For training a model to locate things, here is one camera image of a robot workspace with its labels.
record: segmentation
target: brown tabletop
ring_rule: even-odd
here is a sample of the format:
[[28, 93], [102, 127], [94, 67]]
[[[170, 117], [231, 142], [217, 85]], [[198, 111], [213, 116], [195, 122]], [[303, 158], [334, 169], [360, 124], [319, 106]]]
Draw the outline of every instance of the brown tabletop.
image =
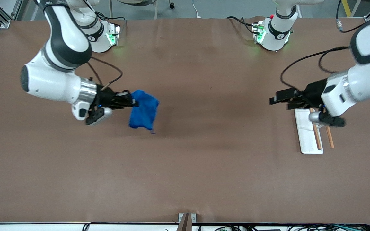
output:
[[[114, 90], [160, 100], [155, 135], [128, 127], [129, 108], [87, 127], [69, 104], [27, 95], [20, 70], [48, 37], [45, 21], [0, 32], [0, 221], [370, 223], [370, 101], [332, 129], [335, 149], [322, 130], [323, 155], [301, 154], [294, 112], [268, 105], [289, 63], [348, 45], [335, 19], [298, 20], [277, 53], [227, 19], [128, 22], [121, 46], [94, 56], [124, 71]], [[91, 63], [103, 81], [117, 75]], [[323, 64], [354, 63], [339, 51]], [[300, 88], [326, 77], [317, 57], [286, 73]]]

